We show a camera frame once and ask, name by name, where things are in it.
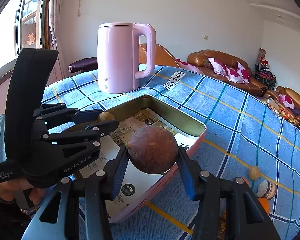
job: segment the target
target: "person's arm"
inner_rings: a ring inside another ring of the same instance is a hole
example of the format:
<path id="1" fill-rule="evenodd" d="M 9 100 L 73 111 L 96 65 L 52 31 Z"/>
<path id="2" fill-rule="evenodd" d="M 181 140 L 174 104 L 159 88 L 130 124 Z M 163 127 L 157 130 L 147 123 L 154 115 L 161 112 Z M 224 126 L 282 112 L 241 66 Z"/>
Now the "person's arm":
<path id="1" fill-rule="evenodd" d="M 30 218 L 17 206 L 13 191 L 25 190 L 33 186 L 26 179 L 14 179 L 0 183 L 0 240 L 20 240 Z M 34 204 L 40 202 L 44 190 L 34 188 L 30 199 Z"/>

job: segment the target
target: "kettle lid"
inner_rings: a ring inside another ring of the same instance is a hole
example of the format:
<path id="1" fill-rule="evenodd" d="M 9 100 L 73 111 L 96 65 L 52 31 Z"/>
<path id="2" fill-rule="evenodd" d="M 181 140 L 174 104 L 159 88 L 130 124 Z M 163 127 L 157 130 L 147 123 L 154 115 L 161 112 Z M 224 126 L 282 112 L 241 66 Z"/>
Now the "kettle lid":
<path id="1" fill-rule="evenodd" d="M 99 26 L 101 27 L 110 27 L 110 26 L 133 26 L 134 23 L 103 23 Z"/>

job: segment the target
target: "black circular label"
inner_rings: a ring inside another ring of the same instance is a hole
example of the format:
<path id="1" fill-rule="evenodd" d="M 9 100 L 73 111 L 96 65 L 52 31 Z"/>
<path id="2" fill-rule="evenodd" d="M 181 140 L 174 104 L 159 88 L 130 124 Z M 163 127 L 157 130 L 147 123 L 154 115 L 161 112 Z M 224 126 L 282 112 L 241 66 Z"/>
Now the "black circular label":
<path id="1" fill-rule="evenodd" d="M 136 192 L 136 187 L 132 184 L 124 184 L 121 188 L 122 194 L 125 196 L 132 196 Z"/>
<path id="2" fill-rule="evenodd" d="M 154 121 L 153 121 L 153 119 L 148 118 L 148 119 L 145 120 L 145 124 L 147 124 L 147 125 L 153 125 Z"/>

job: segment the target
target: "window pane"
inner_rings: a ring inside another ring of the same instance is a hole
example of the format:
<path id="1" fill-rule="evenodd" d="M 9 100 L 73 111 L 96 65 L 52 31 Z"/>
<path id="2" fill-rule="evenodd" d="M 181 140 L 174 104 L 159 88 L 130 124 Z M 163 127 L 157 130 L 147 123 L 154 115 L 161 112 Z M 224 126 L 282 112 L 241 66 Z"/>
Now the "window pane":
<path id="1" fill-rule="evenodd" d="M 26 0 L 22 16 L 22 47 L 41 48 L 41 0 Z"/>
<path id="2" fill-rule="evenodd" d="M 16 22 L 21 0 L 10 0 L 0 14 L 0 68 L 18 57 Z"/>

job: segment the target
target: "blue plaid tablecloth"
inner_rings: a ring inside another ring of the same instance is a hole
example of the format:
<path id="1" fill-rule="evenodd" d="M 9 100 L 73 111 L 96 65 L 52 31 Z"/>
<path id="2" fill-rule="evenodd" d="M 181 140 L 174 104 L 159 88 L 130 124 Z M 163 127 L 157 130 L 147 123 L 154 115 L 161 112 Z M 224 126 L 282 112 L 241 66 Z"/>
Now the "blue plaid tablecloth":
<path id="1" fill-rule="evenodd" d="M 138 89 L 120 95 L 99 90 L 97 70 L 81 73 L 48 86 L 42 103 L 106 110 L 147 94 L 205 122 L 208 133 L 193 159 L 203 170 L 231 180 L 248 178 L 248 168 L 258 165 L 261 177 L 250 185 L 255 193 L 264 179 L 278 185 L 270 201 L 270 217 L 281 239 L 292 239 L 300 230 L 300 131 L 248 93 L 191 71 L 182 70 L 186 75 L 167 91 L 162 85 L 176 70 L 180 69 L 156 66 L 152 75 L 140 79 Z M 53 132 L 72 125 L 56 127 Z M 118 240 L 186 239 L 197 208 L 198 203 L 186 196 L 178 174 L 149 205 L 112 226 L 112 234 Z M 84 210 L 81 217 L 84 239 Z"/>

